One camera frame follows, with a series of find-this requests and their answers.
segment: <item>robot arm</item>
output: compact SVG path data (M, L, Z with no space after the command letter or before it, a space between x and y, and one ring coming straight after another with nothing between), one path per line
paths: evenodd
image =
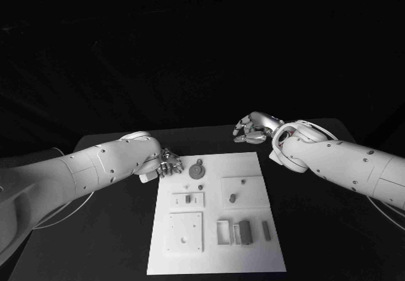
M404 158L355 143L329 140L308 122L285 124L261 112L253 112L240 121L234 135L243 127L246 135L236 142L263 143L272 136L270 158L280 165L299 173L310 169L323 179L405 210Z
M48 161L0 169L0 265L52 210L133 174L148 182L172 170L182 172L182 161L148 132Z

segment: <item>dark background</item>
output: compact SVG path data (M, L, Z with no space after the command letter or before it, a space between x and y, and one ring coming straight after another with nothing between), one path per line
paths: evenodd
M405 156L404 24L400 1L2 3L0 157L251 111Z

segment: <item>black table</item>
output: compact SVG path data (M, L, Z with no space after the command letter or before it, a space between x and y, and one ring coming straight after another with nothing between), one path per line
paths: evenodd
M338 119L310 122L355 142ZM233 130L150 133L179 155L259 153L287 273L148 276L159 180L142 184L132 176L100 190L63 223L34 232L11 280L405 280L405 232L367 197L273 162L270 140L234 143ZM86 136L76 151L127 133Z

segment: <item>small metal part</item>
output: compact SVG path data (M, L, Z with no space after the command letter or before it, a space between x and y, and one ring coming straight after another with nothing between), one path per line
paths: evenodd
M240 232L241 232L241 243L243 245L250 245L254 243L251 237L251 223L250 221L240 221Z
M189 175L195 180L199 180L205 176L205 166L201 159L197 161L197 164L191 166Z
M236 200L237 200L237 195L236 195L236 194L231 194L230 202L231 202L231 203L236 203Z
M269 222L263 221L261 224L264 226L264 238L266 238L267 241L270 241L272 237L270 237L270 230L269 230Z

